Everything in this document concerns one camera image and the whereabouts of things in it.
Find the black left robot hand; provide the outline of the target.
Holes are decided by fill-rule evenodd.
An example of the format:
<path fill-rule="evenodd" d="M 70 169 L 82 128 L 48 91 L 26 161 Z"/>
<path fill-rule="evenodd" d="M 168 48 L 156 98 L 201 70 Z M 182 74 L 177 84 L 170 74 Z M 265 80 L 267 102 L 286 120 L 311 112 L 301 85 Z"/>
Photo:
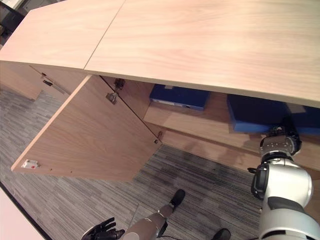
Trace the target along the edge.
<path fill-rule="evenodd" d="M 116 221 L 111 217 L 87 230 L 81 240 L 119 240 L 124 234 L 124 229 L 116 229 Z"/>

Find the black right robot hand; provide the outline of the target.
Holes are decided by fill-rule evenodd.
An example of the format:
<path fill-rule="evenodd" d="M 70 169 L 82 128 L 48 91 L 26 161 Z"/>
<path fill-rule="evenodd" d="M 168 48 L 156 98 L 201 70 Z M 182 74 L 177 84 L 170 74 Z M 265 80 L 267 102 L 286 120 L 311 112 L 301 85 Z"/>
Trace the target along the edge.
<path fill-rule="evenodd" d="M 271 133 L 273 136 L 287 136 L 295 141 L 300 140 L 300 135 L 296 129 L 293 119 L 289 115 L 285 116 L 280 124 L 276 125 L 272 129 Z"/>

